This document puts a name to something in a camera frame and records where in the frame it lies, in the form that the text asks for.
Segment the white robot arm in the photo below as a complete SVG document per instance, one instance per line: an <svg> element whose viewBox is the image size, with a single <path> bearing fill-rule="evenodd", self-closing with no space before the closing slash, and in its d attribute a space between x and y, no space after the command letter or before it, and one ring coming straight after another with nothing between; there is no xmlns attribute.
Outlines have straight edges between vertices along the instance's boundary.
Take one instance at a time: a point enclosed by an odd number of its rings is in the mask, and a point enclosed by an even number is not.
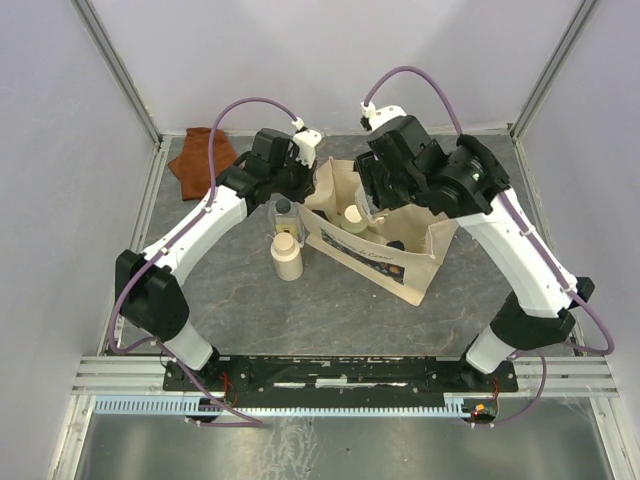
<svg viewBox="0 0 640 480"><path fill-rule="evenodd" d="M575 324L569 313L575 305L568 293L577 292L587 300L593 283L577 279L549 251L493 154L474 137L460 135L457 150L446 155L402 108L376 109L372 103L361 107L363 125L372 130L367 139L372 151L356 159L368 210L413 203L434 214L445 212L482 245L513 288L464 360L490 374L515 350L565 341ZM564 286L549 262L561 272Z"/></svg>
<svg viewBox="0 0 640 480"><path fill-rule="evenodd" d="M118 257L116 293L120 295L147 259L162 254L131 290L120 313L159 338L192 370L203 371L215 363L219 354L189 321L180 287L204 254L272 194L303 202L313 193L316 150L322 140L319 132L303 126L293 137L270 129L258 132L251 151L218 176L212 203L210 190L163 238L141 254L125 250Z"/></svg>

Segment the beige bottle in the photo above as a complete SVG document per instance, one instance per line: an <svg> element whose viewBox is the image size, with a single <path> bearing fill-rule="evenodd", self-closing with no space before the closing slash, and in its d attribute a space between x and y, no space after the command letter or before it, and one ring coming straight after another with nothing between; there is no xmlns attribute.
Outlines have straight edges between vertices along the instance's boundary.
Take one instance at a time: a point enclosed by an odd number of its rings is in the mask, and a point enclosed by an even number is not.
<svg viewBox="0 0 640 480"><path fill-rule="evenodd" d="M346 208L342 218L340 218L340 226L345 232L359 237L363 237L367 230L367 222L362 218L358 207L355 205L349 205Z"/></svg>
<svg viewBox="0 0 640 480"><path fill-rule="evenodd" d="M287 281L296 280L302 275L302 255L300 245L289 233L279 233L271 244L271 256L276 273Z"/></svg>

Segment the aluminum frame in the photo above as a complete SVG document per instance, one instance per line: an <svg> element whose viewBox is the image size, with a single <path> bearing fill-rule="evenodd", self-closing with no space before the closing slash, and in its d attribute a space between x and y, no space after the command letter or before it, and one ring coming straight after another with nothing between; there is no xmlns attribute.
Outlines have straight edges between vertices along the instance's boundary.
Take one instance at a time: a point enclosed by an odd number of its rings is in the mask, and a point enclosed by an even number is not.
<svg viewBox="0 0 640 480"><path fill-rule="evenodd" d="M439 357L453 360L453 357ZM162 390L164 367L156 355L86 356L82 358L73 385L72 397L48 479L74 478L86 432L100 395L143 395L147 398L202 396L199 392L165 392ZM542 375L538 357L522 357L514 362L520 391L503 393L504 398L531 398ZM549 357L544 398L591 398L611 469L616 480L640 480L637 459L640 457L621 400L606 360L601 357ZM454 398L483 398L486 393L446 394Z"/></svg>
<svg viewBox="0 0 640 480"><path fill-rule="evenodd" d="M142 200L140 202L140 208L138 209L138 216L131 233L131 240L129 241L128 248L134 252L139 252L144 247L144 242L147 237L147 230L149 228L149 222L151 222L151 214L153 213L153 206L158 196L158 189L160 188L160 180L162 180L162 172L164 166L167 164L167 157L169 155L169 148L171 146L171 139L163 140L159 148L155 152L151 161L151 167L149 169L149 175L147 177L147 183L144 187ZM115 298L115 289L111 292L111 298ZM111 316L111 306L104 313L104 327L102 329L102 335L100 336L100 343L98 345L97 355L102 355L105 352L108 342L108 326L109 317ZM124 321L118 320L116 324L116 338L120 338L122 329L124 327Z"/></svg>
<svg viewBox="0 0 640 480"><path fill-rule="evenodd" d="M162 136L153 123L151 115L149 114L147 107L144 105L142 98L138 94L138 90L136 89L133 80L131 80L124 62L116 53L115 48L113 48L113 45L109 40L109 35L107 34L104 25L102 25L91 1L71 0L71 3L78 12L82 23L84 23L84 26L89 32L89 35L93 38L96 47L104 58L107 67L111 70L114 79L122 89L122 93L124 93L124 96L129 101L129 105L131 105L131 108L138 117L138 120L142 123L147 135L149 135L151 140L153 140L153 143L159 143Z"/></svg>
<svg viewBox="0 0 640 480"><path fill-rule="evenodd" d="M527 101L522 107L520 115L518 115L518 118L510 128L511 136L513 138L521 138L531 123L531 120L542 104L545 95L549 91L553 80L558 75L564 61L568 58L573 46L578 41L580 34L591 18L598 2L599 0L582 0L578 6L578 9L569 22L569 25L567 25L558 45L551 55L551 58L545 65L540 77L538 77L533 90L529 94L529 98L527 98Z"/></svg>

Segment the gray textured floor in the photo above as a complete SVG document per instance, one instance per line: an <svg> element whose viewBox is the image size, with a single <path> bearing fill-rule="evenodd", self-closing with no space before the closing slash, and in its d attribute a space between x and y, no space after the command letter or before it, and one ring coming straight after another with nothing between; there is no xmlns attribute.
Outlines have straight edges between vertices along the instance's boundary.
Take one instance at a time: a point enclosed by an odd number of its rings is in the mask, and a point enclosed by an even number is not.
<svg viewBox="0 0 640 480"><path fill-rule="evenodd" d="M454 146L453 136L438 139L445 150ZM232 138L238 153L251 140ZM533 218L509 136L481 140L502 162ZM180 139L174 139L170 159L181 148ZM334 136L320 156L349 159L365 148L364 136ZM179 182L165 169L147 244L168 232L194 203L181 201ZM225 235L184 285L192 322L223 353L459 355L510 291L482 247L461 229L419 307L311 247L303 249L302 277L283 282L274 272L269 234L263 206ZM125 326L125 344L140 336L135 327ZM547 354L570 350L555 346Z"/></svg>

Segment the bottle cap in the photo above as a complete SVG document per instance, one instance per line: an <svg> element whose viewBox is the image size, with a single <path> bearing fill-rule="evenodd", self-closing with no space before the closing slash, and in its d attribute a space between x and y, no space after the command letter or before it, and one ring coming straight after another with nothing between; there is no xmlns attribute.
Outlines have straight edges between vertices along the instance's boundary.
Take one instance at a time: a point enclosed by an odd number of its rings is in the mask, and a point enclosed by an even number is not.
<svg viewBox="0 0 640 480"><path fill-rule="evenodd" d="M349 233L360 233L367 228L367 222L358 212L358 207L349 205L342 215L342 228Z"/></svg>
<svg viewBox="0 0 640 480"><path fill-rule="evenodd" d="M291 255L296 251L296 240L290 233L279 233L273 239L273 248L280 255Z"/></svg>
<svg viewBox="0 0 640 480"><path fill-rule="evenodd" d="M276 202L276 212L289 213L291 211L291 202L286 198L281 198Z"/></svg>

